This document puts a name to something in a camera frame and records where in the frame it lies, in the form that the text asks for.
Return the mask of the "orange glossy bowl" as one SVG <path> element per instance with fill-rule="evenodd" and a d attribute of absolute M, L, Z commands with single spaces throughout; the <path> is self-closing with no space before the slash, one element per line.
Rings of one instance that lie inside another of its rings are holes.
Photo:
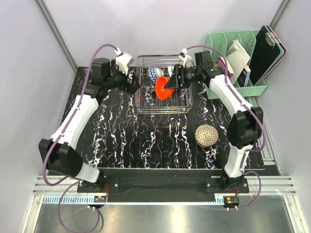
<path fill-rule="evenodd" d="M 174 89 L 172 88 L 164 88 L 168 81 L 169 79 L 167 77 L 161 76 L 155 83 L 155 93 L 157 98 L 160 100 L 166 100 L 167 98 L 171 97 L 174 92 Z"/>

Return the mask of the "blue white patterned bowl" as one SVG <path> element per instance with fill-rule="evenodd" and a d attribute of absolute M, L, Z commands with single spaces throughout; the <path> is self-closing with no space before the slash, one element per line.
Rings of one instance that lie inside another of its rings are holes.
<path fill-rule="evenodd" d="M 171 77 L 174 74 L 174 66 L 168 66 L 167 72 L 169 77 Z"/>

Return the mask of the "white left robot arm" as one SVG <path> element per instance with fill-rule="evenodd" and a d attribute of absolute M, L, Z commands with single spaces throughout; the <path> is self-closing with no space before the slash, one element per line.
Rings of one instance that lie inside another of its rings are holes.
<path fill-rule="evenodd" d="M 52 171 L 88 182 L 94 192 L 104 189 L 104 175 L 97 168 L 85 163 L 76 152 L 78 140 L 86 124 L 100 104 L 114 88 L 134 94 L 140 87 L 134 73 L 129 72 L 132 56 L 124 53 L 113 60 L 96 58 L 91 63 L 85 87 L 58 130 L 50 139 L 41 139 L 39 152 L 43 161 L 42 174 Z"/>

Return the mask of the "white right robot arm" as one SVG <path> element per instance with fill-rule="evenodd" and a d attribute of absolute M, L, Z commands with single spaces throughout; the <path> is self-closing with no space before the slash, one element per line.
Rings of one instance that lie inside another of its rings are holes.
<path fill-rule="evenodd" d="M 243 183 L 247 156 L 254 151 L 255 143 L 263 135 L 263 110 L 253 107 L 241 96 L 226 76 L 227 69 L 214 66 L 208 50 L 195 54 L 192 67 L 189 65 L 192 58 L 186 49 L 182 50 L 179 58 L 183 63 L 173 66 L 173 73 L 163 89 L 186 89 L 193 82 L 203 83 L 219 97 L 231 116 L 227 128 L 230 143 L 228 161 L 217 184 L 225 192 L 232 192 Z"/>

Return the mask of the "purple green book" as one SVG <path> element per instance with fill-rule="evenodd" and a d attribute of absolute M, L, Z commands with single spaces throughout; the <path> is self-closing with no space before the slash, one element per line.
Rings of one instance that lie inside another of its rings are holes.
<path fill-rule="evenodd" d="M 221 56 L 218 57 L 218 59 L 216 60 L 215 67 L 220 67 L 224 72 L 225 69 L 227 68 L 227 76 L 229 78 L 231 78 L 234 74 L 233 69 L 229 64 L 229 62 Z"/>

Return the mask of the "black marble pattern mat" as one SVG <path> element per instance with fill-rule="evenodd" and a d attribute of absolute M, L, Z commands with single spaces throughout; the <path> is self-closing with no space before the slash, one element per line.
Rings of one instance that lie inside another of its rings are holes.
<path fill-rule="evenodd" d="M 231 117 L 219 100 L 209 100 L 200 83 L 191 86 L 192 107 L 185 114 L 143 115 L 135 95 L 108 92 L 85 126 L 76 150 L 95 167 L 221 169 L 230 145 L 226 130 Z M 200 125 L 215 127 L 215 145 L 195 141 Z"/>

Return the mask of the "green plastic file organizer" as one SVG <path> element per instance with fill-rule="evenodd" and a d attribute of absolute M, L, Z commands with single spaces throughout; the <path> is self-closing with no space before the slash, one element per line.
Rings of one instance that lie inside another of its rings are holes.
<path fill-rule="evenodd" d="M 252 57 L 258 33 L 258 30 L 209 33 L 206 39 L 206 46 L 212 47 L 222 54 L 225 54 L 234 40 L 238 40 L 248 55 Z M 262 80 L 255 86 L 252 85 L 251 81 L 248 81 L 246 86 L 235 82 L 234 87 L 244 97 L 255 97 L 260 96 L 267 85 L 265 81 Z"/>

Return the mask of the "dark blue book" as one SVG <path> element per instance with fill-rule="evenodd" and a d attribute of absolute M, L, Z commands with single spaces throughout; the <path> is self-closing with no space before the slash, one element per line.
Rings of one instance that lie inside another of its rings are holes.
<path fill-rule="evenodd" d="M 246 65 L 237 79 L 240 87 L 247 87 L 250 74 L 251 74 L 251 69 L 248 65 Z"/>

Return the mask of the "white padded envelope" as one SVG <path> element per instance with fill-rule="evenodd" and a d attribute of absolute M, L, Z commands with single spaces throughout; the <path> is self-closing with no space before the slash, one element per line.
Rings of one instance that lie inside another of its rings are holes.
<path fill-rule="evenodd" d="M 251 57 L 237 39 L 230 45 L 225 57 L 233 70 L 230 81 L 234 84 Z"/>

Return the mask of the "black clipboard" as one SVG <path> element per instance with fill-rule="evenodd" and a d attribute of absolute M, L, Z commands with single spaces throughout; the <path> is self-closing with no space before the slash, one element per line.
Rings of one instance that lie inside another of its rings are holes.
<path fill-rule="evenodd" d="M 256 36 L 256 45 L 249 65 L 252 85 L 258 85 L 264 79 L 262 78 L 263 74 L 277 56 L 276 48 L 272 49 L 265 40 L 265 33 L 267 32 L 265 26 L 262 26 Z"/>

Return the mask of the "pink blue clipboards stack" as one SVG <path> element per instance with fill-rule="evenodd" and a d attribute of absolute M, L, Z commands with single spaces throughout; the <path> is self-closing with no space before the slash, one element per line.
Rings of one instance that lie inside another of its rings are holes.
<path fill-rule="evenodd" d="M 277 34 L 274 32 L 274 30 L 269 26 L 265 26 L 267 32 L 265 33 L 265 40 L 269 46 L 274 49 L 276 48 L 277 51 L 277 56 L 274 59 L 274 61 L 270 64 L 268 69 L 265 71 L 263 74 L 262 78 L 265 78 L 271 71 L 272 69 L 277 66 L 280 61 L 287 55 L 288 49 L 284 45 L 284 43 L 280 40 L 280 38 L 277 36 Z"/>

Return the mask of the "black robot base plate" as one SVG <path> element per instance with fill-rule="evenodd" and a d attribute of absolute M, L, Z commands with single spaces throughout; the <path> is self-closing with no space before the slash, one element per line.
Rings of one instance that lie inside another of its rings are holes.
<path fill-rule="evenodd" d="M 147 169 L 100 168 L 108 188 L 92 189 L 79 185 L 79 193 L 108 191 L 108 203 L 160 203 L 215 201 L 215 194 L 249 193 L 247 179 L 242 177 L 237 186 L 225 183 L 221 169 Z"/>

